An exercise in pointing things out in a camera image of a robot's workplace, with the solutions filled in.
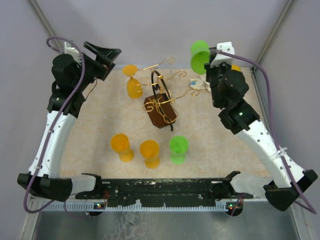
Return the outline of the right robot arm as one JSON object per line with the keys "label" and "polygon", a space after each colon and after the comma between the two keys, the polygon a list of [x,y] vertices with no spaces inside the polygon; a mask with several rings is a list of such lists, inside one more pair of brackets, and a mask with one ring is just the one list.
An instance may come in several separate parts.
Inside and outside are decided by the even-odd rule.
{"label": "right robot arm", "polygon": [[223,126],[245,143],[270,173],[269,177],[259,177],[233,171],[223,179],[224,194],[229,198],[238,194],[266,197],[277,210],[287,210],[318,175],[303,169],[285,148],[276,145],[259,114],[244,100],[249,86],[242,72],[226,62],[216,66],[206,63],[204,69],[212,104],[221,110],[218,116]]}

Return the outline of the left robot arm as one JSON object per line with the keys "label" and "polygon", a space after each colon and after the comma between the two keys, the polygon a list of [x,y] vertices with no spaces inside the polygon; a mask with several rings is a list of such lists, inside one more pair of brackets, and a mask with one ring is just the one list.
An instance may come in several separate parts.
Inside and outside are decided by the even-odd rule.
{"label": "left robot arm", "polygon": [[17,183],[34,197],[64,202],[79,193],[87,192],[97,199],[104,192],[95,174],[64,178],[60,174],[68,136],[86,101],[84,90],[95,80],[104,81],[122,52],[119,48],[98,47],[87,41],[83,46],[95,54],[95,59],[79,51],[65,51],[52,61],[54,82],[43,137],[32,165],[17,177]]}

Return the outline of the yellow plastic goblet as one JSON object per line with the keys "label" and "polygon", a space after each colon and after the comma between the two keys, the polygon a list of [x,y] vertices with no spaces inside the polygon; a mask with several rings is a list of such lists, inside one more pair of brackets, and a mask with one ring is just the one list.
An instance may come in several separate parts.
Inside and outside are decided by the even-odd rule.
{"label": "yellow plastic goblet", "polygon": [[135,78],[138,68],[135,65],[129,64],[122,69],[122,73],[129,77],[126,84],[127,94],[131,99],[138,99],[143,95],[143,90],[140,82]]}

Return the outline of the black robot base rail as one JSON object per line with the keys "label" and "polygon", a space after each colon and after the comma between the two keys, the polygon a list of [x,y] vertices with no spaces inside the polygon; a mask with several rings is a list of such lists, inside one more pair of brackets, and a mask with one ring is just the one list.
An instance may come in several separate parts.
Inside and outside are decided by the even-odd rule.
{"label": "black robot base rail", "polygon": [[108,207],[214,207],[216,201],[237,198],[228,180],[221,178],[101,179],[94,190],[75,195],[78,200],[107,201]]}

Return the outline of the clear wine glass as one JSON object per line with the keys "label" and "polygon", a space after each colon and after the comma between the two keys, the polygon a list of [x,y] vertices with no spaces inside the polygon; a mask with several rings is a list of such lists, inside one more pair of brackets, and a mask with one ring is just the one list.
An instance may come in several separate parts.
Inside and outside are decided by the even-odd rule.
{"label": "clear wine glass", "polygon": [[175,76],[176,76],[176,71],[173,68],[171,68],[168,72],[167,80],[174,80]]}

